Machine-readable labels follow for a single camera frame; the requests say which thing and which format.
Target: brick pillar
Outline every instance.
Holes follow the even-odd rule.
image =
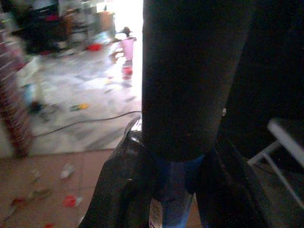
[[[29,111],[17,85],[15,59],[5,43],[6,31],[0,24],[0,116],[8,130],[17,157],[29,153],[33,142]]]

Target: red object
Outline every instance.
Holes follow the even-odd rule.
[[[51,54],[52,52],[51,51],[41,51],[40,52],[40,55],[42,55],[42,56],[47,56],[47,55],[49,55],[49,54]]]
[[[131,75],[131,74],[133,74],[133,70],[132,70],[132,68],[130,68],[130,67],[125,67],[125,68],[123,69],[123,73],[124,73],[125,75]]]
[[[87,49],[89,51],[99,51],[101,50],[102,45],[101,44],[91,44],[89,46],[87,46]]]
[[[125,75],[125,76],[123,76],[123,79],[124,79],[124,80],[129,80],[129,79],[131,79],[131,78],[132,78],[131,75]]]
[[[44,226],[44,228],[54,228],[54,227],[55,227],[55,224],[53,224],[53,223],[46,224],[46,225]]]
[[[72,208],[76,204],[76,197],[75,196],[66,196],[63,200],[63,206]]]
[[[18,65],[16,66],[16,70],[17,70],[17,71],[21,70],[25,65],[26,65],[25,63],[18,64]]]
[[[15,199],[11,202],[10,206],[13,207],[13,206],[15,206],[15,205],[17,205],[17,204],[21,204],[21,203],[24,203],[24,202],[26,202],[26,199],[25,199],[25,198],[15,198]]]
[[[59,16],[57,15],[51,15],[51,16],[48,16],[46,17],[46,21],[54,21],[54,20],[59,20]]]

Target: brown tile floor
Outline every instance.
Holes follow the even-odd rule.
[[[111,150],[107,150],[0,160],[1,221],[15,197],[27,196],[34,189],[53,189],[48,198],[37,199],[13,214],[5,228],[44,228],[49,223],[54,223],[56,228],[76,228],[85,215],[100,170],[110,154]],[[68,180],[61,180],[62,168],[69,162],[76,171]],[[32,183],[34,169],[41,173],[41,178]],[[77,208],[65,208],[62,202],[66,195],[83,197],[83,202]],[[201,227],[196,203],[191,206],[187,227]]]

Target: green object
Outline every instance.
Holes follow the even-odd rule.
[[[87,109],[89,107],[89,104],[80,104],[80,105],[74,105],[70,107],[70,111],[80,111],[80,110],[84,110]]]

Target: clutter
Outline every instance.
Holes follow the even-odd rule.
[[[82,197],[76,198],[75,196],[68,195],[63,200],[63,206],[68,207],[68,208],[76,208],[79,206],[79,204],[82,202],[82,200],[83,200]]]
[[[80,218],[79,224],[82,222],[82,220],[84,220],[84,218],[85,218],[84,216]]]
[[[130,75],[124,75],[124,76],[123,76],[123,79],[124,79],[124,80],[130,80],[131,78],[132,78],[132,77],[131,77]]]
[[[34,101],[35,96],[35,88],[32,84],[26,84],[25,86],[20,88],[24,93],[24,100],[26,107],[30,107],[32,102]]]
[[[46,225],[44,226],[44,228],[55,228],[55,224],[54,224],[54,223],[46,224]]]
[[[42,188],[38,190],[31,191],[27,197],[27,201],[32,201],[35,199],[41,200],[49,197],[53,193],[52,189]]]
[[[56,20],[59,20],[59,16],[57,15],[50,15],[50,16],[47,16],[46,17],[46,21],[56,21]]]
[[[13,207],[10,207],[9,208],[9,212],[8,214],[6,215],[6,217],[4,218],[4,224],[5,222],[17,211],[17,207],[16,206],[13,206]]]
[[[38,101],[33,101],[30,105],[30,111],[33,113],[38,113],[43,109],[43,104],[40,104]]]
[[[101,44],[91,44],[91,45],[87,46],[87,49],[89,51],[99,51],[99,50],[101,50],[101,48],[102,48]]]
[[[69,50],[66,50],[66,51],[61,51],[57,57],[65,57],[65,56],[70,56],[70,55],[73,55],[75,53],[74,49],[69,49]]]
[[[52,54],[52,52],[49,51],[49,50],[45,50],[45,51],[41,51],[41,52],[40,52],[40,55],[41,55],[41,56],[48,56],[48,55],[50,55],[50,54]]]
[[[20,206],[25,206],[27,204],[27,199],[26,198],[15,198],[13,201],[10,203],[11,207],[20,207]]]
[[[12,13],[1,13],[0,19],[8,32],[12,33],[20,29]]]
[[[21,70],[25,66],[25,52],[23,40],[18,37],[8,37],[6,40],[7,49],[14,57],[14,67],[16,70]]]
[[[74,171],[76,170],[76,168],[74,167],[74,165],[68,163],[63,167],[63,170],[61,172],[60,178],[61,179],[66,179],[68,178]]]
[[[85,110],[89,107],[90,107],[89,104],[83,103],[80,105],[74,105],[74,106],[70,107],[70,111],[73,112],[73,111]]]
[[[57,45],[58,45],[58,47],[59,47],[60,49],[65,49],[65,48],[67,48],[67,42],[66,42],[66,41],[58,42]]]
[[[32,170],[31,173],[34,175],[34,180],[32,183],[36,182],[41,177],[41,173],[36,169]]]
[[[40,62],[41,57],[39,56],[26,57],[27,64],[16,73],[19,87],[33,83],[33,75],[40,70]]]
[[[112,41],[108,31],[101,32],[95,36],[94,43],[107,45]]]
[[[43,106],[43,109],[39,113],[39,117],[43,123],[48,123],[56,119],[56,108],[53,105]]]
[[[78,52],[77,54],[79,55],[79,56],[81,56],[81,55],[83,55],[85,53],[85,51],[80,51],[80,52]]]
[[[227,109],[224,108],[224,109],[223,109],[223,112],[222,112],[222,117],[224,117],[226,114],[227,114]]]
[[[130,68],[130,67],[124,67],[123,68],[123,74],[125,74],[125,75],[131,75],[132,73],[133,73],[132,68]]]

